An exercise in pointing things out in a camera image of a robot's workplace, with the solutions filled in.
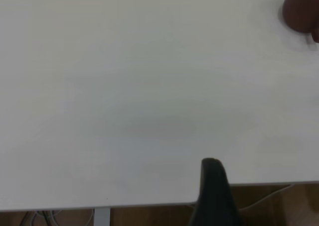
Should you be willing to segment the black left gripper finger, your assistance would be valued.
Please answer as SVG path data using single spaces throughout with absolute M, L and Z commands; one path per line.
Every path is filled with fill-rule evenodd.
M 199 197 L 190 226 L 241 226 L 239 210 L 233 199 L 226 171 L 214 158 L 201 162 Z

